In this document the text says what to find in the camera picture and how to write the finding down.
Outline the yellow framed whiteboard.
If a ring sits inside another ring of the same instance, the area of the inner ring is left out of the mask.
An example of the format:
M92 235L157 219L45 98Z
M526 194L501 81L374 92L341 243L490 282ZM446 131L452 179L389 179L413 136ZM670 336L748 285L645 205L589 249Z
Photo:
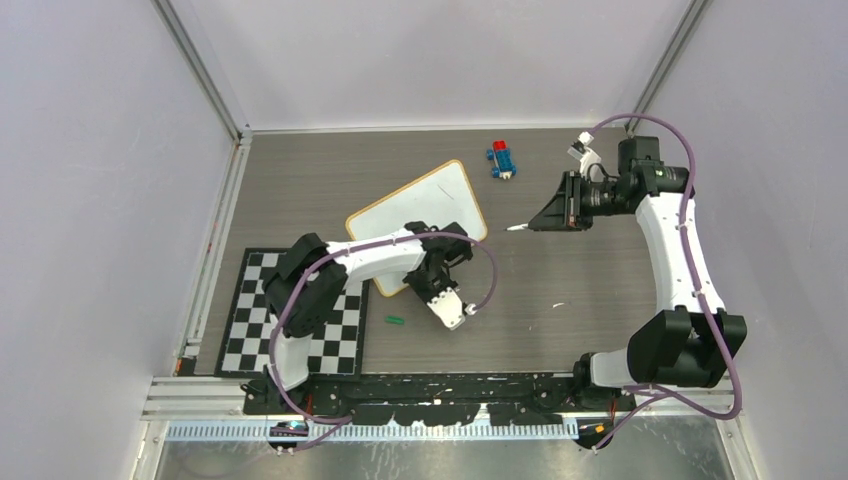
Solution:
M463 164L451 160L348 217L346 229L354 245L411 234L405 228L421 221L440 229L456 222L467 237L482 241L488 226ZM403 278L425 257L420 240L389 244L341 256L353 269L353 281L375 279L381 294L390 297L405 287Z

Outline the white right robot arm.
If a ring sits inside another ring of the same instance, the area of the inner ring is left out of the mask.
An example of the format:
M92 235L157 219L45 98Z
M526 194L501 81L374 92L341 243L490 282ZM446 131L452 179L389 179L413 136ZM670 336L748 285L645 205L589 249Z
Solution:
M632 215L645 237L656 291L656 314L619 350L586 353L574 365L571 397L596 410L614 389L664 385L712 388L747 336L741 315L729 313L711 283L694 221L690 172L667 166L659 140L635 136L618 145L618 173L608 174L579 135L569 153L580 167L563 173L551 200L528 223L531 231L590 229L596 218Z

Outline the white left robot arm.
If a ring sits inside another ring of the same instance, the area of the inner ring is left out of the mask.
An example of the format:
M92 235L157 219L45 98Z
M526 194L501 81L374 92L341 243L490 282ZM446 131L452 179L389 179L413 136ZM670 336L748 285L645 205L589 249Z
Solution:
M325 242L315 233L300 237L263 280L267 311L276 324L265 383L242 387L247 414L293 414L305 405L312 338L329 322L339 296L353 286L398 274L444 326L459 327L478 307L460 298L450 270L472 259L474 242L456 222L439 228L423 221L362 241Z

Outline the black white chessboard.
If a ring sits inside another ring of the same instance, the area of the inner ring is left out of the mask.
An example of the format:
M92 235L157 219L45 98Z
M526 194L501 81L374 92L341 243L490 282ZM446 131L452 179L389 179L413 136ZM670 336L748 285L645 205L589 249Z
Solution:
M214 375L259 378L270 360L270 336L277 317L268 312L262 287L281 263L284 248L244 251ZM342 381L359 379L363 369L370 284L344 290L325 326L316 330L309 350L311 376Z

